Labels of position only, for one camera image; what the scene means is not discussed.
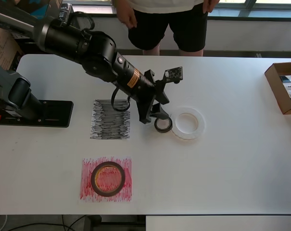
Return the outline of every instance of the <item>white shirt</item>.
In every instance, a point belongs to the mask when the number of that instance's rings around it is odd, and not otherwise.
[[[174,13],[190,11],[203,0],[127,0],[132,8],[144,13]]]

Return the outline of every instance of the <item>paper sheet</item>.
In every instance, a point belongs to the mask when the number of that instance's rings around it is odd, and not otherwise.
[[[111,197],[103,197],[94,192],[91,186],[91,174],[99,164],[113,161],[118,163],[125,173],[125,183],[122,190]],[[80,199],[85,202],[121,202],[132,199],[132,159],[130,157],[100,157],[97,159],[83,159],[80,184]]]
[[[125,108],[127,100],[115,100],[116,108]],[[117,112],[110,100],[95,100],[93,104],[91,139],[122,140],[130,137],[130,110]]]

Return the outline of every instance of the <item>black tape roll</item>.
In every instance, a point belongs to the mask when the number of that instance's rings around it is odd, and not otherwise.
[[[169,120],[169,125],[168,125],[168,127],[166,127],[166,128],[159,128],[158,126],[157,126],[157,122],[158,122],[158,118],[156,118],[156,120],[155,120],[155,122],[154,122],[154,126],[155,126],[155,129],[158,131],[158,132],[160,132],[160,133],[166,133],[166,132],[168,132],[168,131],[170,131],[171,129],[172,129],[172,120],[170,119],[170,118],[168,118],[168,120]]]
[[[98,171],[100,169],[102,169],[104,167],[115,167],[117,170],[119,170],[119,172],[121,174],[121,183],[120,183],[119,187],[117,187],[114,191],[109,192],[109,193],[101,191],[95,183],[96,174],[98,173]],[[96,192],[100,196],[110,197],[110,196],[114,196],[114,195],[118,194],[121,191],[121,189],[123,188],[124,183],[125,183],[124,169],[121,167],[121,165],[119,165],[116,162],[112,162],[112,161],[103,162],[103,163],[99,164],[98,166],[96,166],[96,168],[93,170],[93,172],[91,174],[91,186],[92,186],[94,192]]]

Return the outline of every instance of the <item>black mounting plate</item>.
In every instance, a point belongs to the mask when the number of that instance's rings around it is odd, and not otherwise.
[[[72,101],[40,100],[43,105],[43,116],[37,120],[14,117],[0,110],[0,125],[67,128],[73,111]]]

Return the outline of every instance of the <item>wall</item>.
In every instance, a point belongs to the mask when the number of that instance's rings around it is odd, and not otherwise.
[[[127,28],[117,18],[95,18],[96,30],[110,35],[119,49],[135,49],[127,38]],[[176,50],[168,28],[162,50]],[[206,50],[291,51],[291,22],[208,21]]]

